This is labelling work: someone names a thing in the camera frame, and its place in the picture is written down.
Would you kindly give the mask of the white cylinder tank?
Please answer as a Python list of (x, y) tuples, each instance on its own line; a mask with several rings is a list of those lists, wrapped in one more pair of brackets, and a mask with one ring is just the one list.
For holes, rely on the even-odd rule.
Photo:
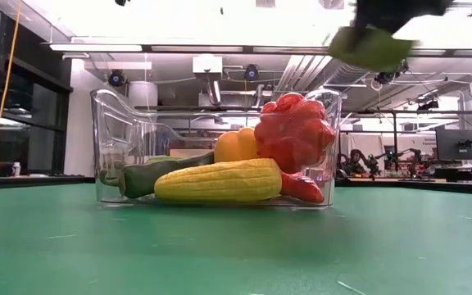
[(155, 107), (158, 104), (158, 87), (148, 81), (132, 81), (128, 86), (128, 99), (132, 107)]

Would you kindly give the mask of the dark computer monitor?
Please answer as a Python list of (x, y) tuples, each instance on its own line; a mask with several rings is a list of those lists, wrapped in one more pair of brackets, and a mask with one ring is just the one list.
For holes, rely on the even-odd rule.
[(472, 160), (472, 130), (436, 129), (438, 159)]

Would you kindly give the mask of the silver ceiling ducts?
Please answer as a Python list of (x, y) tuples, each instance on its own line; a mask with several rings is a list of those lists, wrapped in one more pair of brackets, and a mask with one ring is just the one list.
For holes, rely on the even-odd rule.
[(310, 84), (331, 61), (331, 56), (292, 55), (279, 82), (273, 87), (271, 101), (276, 101), (285, 93), (309, 92)]

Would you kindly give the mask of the black table frame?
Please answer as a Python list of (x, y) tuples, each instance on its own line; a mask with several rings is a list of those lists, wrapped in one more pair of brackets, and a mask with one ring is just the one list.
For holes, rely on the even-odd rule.
[[(62, 176), (62, 177), (0, 177), (0, 188), (18, 188), (35, 186), (52, 186), (66, 184), (94, 184), (95, 179), (83, 176)], [(348, 188), (408, 188), (433, 190), (451, 193), (472, 194), (472, 184), (463, 183), (441, 183), (441, 182), (420, 182), (420, 181), (352, 181), (338, 180), (337, 187)]]

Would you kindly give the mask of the yellow corn cob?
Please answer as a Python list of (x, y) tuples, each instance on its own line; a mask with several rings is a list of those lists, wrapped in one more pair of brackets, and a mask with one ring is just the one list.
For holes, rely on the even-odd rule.
[(277, 197), (281, 188), (282, 171), (268, 158), (184, 168), (154, 184), (156, 197), (177, 202), (258, 202)]

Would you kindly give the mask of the yellow bell pepper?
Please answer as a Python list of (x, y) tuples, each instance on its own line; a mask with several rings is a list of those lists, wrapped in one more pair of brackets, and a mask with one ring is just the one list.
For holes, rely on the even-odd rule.
[(216, 141), (214, 161), (229, 162), (258, 158), (254, 129), (241, 128), (223, 133)]

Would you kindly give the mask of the red chili pepper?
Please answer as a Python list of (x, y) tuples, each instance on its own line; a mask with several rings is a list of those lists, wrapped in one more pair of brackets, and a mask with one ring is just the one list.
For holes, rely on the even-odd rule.
[(325, 200), (316, 182), (300, 174), (283, 173), (280, 193), (303, 202), (322, 203)]

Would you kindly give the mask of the white ceiling box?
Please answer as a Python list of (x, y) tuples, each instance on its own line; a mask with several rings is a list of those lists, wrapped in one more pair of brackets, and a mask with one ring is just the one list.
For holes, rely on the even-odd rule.
[(194, 74), (220, 74), (223, 71), (223, 59), (211, 54), (193, 57)]

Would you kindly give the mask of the red ribbed tomato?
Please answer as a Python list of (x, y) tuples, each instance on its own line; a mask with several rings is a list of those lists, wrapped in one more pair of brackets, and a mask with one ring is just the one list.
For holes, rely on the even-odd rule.
[(287, 174), (321, 164), (335, 140), (325, 105), (299, 93), (266, 103), (255, 126), (256, 152), (271, 158)]

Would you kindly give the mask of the long ceiling light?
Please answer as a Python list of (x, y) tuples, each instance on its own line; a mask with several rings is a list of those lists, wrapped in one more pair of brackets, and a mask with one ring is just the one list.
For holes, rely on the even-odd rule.
[(141, 52), (138, 44), (92, 44), (92, 43), (51, 43), (49, 47), (58, 52)]

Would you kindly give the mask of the clear plastic bin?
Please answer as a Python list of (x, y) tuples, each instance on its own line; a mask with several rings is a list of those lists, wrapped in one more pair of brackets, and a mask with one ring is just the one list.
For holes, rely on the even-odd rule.
[(324, 104), (328, 122), (334, 128), (334, 143), (326, 150), (324, 161), (295, 173), (305, 175), (320, 187), (322, 203), (311, 203), (279, 195), (258, 202), (177, 202), (156, 197), (155, 193), (130, 199), (117, 187), (102, 184), (101, 169), (114, 161), (143, 164), (149, 157), (170, 156), (171, 149), (212, 149), (225, 132), (255, 126), (260, 122), (263, 102), (255, 96), (249, 106), (199, 105), (196, 107), (132, 107), (113, 92), (94, 90), (90, 97), (93, 111), (93, 140), (97, 199), (100, 202), (145, 202), (180, 205), (257, 205), (288, 207), (326, 207), (332, 204), (338, 162), (339, 123), (344, 96), (337, 91), (320, 88), (301, 94)]

